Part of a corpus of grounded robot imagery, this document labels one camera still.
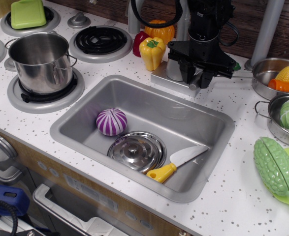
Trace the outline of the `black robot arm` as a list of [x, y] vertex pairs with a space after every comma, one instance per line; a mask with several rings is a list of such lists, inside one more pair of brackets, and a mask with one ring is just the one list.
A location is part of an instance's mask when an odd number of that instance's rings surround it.
[[201, 69], [197, 85], [205, 89], [213, 77], [233, 75], [236, 61], [220, 48], [220, 34], [235, 7], [229, 0], [190, 0], [188, 8], [188, 39], [168, 43], [166, 74], [173, 81], [191, 85], [196, 70]]

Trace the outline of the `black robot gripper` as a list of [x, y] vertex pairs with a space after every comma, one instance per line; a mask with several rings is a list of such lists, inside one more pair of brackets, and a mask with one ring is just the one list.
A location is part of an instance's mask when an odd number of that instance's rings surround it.
[[219, 46], [220, 33], [212, 39], [189, 34], [189, 41], [171, 41], [168, 60], [179, 63], [182, 80], [190, 84], [196, 68], [203, 70], [199, 85], [201, 89], [208, 88], [214, 76], [231, 78], [236, 61], [228, 56]]

